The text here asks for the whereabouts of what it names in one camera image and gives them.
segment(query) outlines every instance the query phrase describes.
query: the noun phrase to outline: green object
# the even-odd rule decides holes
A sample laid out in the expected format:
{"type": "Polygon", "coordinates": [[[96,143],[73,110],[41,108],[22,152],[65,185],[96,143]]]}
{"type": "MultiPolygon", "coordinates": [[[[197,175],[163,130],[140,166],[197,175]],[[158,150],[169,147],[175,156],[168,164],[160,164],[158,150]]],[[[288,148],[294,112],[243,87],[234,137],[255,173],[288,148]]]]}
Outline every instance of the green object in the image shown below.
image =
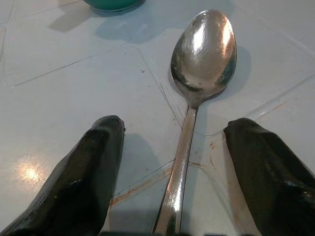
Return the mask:
{"type": "Polygon", "coordinates": [[[315,178],[273,132],[241,118],[224,129],[237,179],[263,236],[315,236],[315,178]]]}
{"type": "Polygon", "coordinates": [[[125,126],[98,119],[0,236],[97,236],[114,194],[125,126]]]}
{"type": "Polygon", "coordinates": [[[133,6],[139,0],[83,0],[91,7],[101,11],[119,11],[133,6]]]}

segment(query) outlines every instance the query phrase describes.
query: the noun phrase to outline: stainless steel spoon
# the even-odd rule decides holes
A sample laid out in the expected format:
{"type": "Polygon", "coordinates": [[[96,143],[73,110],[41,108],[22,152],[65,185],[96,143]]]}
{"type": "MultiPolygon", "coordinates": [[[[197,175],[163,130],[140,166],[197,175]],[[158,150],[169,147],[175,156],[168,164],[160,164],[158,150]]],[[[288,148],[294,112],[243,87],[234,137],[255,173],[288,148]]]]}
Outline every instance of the stainless steel spoon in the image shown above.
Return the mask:
{"type": "Polygon", "coordinates": [[[228,18],[221,12],[199,13],[178,40],[171,59],[172,77],[188,99],[188,110],[179,139],[173,170],[153,231],[178,234],[189,153],[198,107],[220,94],[236,66],[236,43],[228,18]]]}

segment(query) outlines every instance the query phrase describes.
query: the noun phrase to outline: spoon handle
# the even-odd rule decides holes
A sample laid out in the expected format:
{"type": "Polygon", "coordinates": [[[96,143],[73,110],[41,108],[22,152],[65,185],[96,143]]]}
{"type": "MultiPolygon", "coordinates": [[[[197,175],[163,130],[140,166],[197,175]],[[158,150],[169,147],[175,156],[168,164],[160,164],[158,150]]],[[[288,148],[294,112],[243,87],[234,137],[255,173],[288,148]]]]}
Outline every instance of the spoon handle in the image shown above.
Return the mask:
{"type": "Polygon", "coordinates": [[[174,236],[179,233],[181,227],[185,180],[197,112],[197,107],[188,106],[173,170],[153,229],[154,233],[162,236],[174,236]]]}

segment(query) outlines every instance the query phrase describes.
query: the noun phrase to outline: metal spoon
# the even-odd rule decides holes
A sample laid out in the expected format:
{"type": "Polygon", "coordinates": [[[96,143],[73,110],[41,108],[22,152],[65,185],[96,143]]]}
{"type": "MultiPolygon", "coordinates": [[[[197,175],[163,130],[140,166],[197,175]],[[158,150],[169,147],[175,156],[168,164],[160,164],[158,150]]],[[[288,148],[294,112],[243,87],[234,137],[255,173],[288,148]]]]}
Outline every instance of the metal spoon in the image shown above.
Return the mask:
{"type": "Polygon", "coordinates": [[[236,42],[228,18],[207,10],[190,22],[179,38],[171,59],[172,77],[188,99],[173,170],[153,231],[162,236],[179,233],[189,153],[198,107],[220,94],[236,66],[236,42]]]}

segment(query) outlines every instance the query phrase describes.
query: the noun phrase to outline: white tile floor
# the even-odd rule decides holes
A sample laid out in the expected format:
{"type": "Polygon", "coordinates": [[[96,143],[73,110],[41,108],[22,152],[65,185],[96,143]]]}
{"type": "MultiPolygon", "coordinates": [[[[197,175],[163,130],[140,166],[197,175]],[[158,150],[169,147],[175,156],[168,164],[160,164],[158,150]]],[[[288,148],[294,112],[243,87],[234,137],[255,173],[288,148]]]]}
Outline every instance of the white tile floor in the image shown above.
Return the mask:
{"type": "Polygon", "coordinates": [[[109,114],[125,121],[126,139],[104,230],[151,230],[186,110],[170,57],[190,19],[209,8],[228,15],[238,61],[226,91],[198,113],[182,231],[259,236],[221,131],[253,118],[315,171],[312,0],[146,0],[119,13],[77,0],[1,0],[0,230],[109,114]],[[23,177],[25,168],[36,178],[23,177]]]}

